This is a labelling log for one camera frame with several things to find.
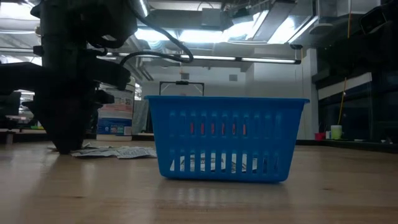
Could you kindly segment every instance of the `red object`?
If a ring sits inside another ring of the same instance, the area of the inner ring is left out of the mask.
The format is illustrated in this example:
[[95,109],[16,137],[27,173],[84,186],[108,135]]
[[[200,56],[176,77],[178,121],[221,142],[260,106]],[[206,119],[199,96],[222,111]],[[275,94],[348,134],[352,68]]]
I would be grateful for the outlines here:
[[322,141],[326,138],[326,133],[315,133],[315,140]]

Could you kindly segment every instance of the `blue plastic basket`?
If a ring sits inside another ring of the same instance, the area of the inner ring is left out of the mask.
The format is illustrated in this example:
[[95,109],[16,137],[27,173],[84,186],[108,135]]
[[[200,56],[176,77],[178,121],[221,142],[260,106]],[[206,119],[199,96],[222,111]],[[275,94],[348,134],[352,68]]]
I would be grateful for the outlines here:
[[293,98],[146,98],[164,177],[243,182],[280,182],[288,177],[301,113],[309,102]]

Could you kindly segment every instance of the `table surface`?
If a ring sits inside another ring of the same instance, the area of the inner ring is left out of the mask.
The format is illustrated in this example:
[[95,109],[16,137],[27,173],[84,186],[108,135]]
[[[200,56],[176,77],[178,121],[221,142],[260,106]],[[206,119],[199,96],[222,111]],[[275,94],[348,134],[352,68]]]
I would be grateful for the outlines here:
[[[94,145],[153,146],[153,142]],[[398,156],[297,146],[281,184],[169,180],[156,159],[0,146],[1,223],[397,223]]]

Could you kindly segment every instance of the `black cable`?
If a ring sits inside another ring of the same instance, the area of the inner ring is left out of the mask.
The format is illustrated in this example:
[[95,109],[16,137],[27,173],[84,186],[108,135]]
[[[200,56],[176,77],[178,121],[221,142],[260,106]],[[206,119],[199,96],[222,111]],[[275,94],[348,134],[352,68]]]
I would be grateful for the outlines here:
[[121,60],[120,65],[124,65],[127,60],[129,60],[132,57],[138,56],[138,55],[154,55],[154,56],[158,56],[158,57],[162,57],[162,58],[168,58],[177,62],[182,62],[182,63],[190,63],[193,61],[193,54],[192,52],[186,47],[184,46],[179,40],[177,40],[176,38],[174,38],[173,36],[171,36],[166,30],[163,30],[162,28],[158,27],[157,25],[145,20],[145,18],[143,18],[137,11],[134,10],[133,6],[131,5],[130,0],[126,0],[127,1],[127,6],[130,9],[130,11],[134,14],[134,16],[139,19],[143,24],[145,24],[146,26],[154,29],[155,31],[165,35],[171,42],[173,42],[173,44],[177,45],[179,48],[181,48],[188,56],[189,59],[188,60],[184,60],[181,57],[175,57],[172,55],[167,55],[167,54],[162,54],[162,53],[158,53],[158,52],[151,52],[151,51],[146,51],[146,52],[134,52],[131,53],[127,56],[125,56],[123,58],[123,60]]

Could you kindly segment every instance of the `wooden table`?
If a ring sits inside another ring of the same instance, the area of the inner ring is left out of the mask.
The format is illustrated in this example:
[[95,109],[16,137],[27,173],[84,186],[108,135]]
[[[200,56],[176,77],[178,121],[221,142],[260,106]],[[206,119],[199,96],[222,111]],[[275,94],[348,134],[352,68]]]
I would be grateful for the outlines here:
[[168,180],[156,159],[76,159],[49,144],[1,146],[1,223],[398,223],[393,154],[297,146],[285,182],[243,184]]

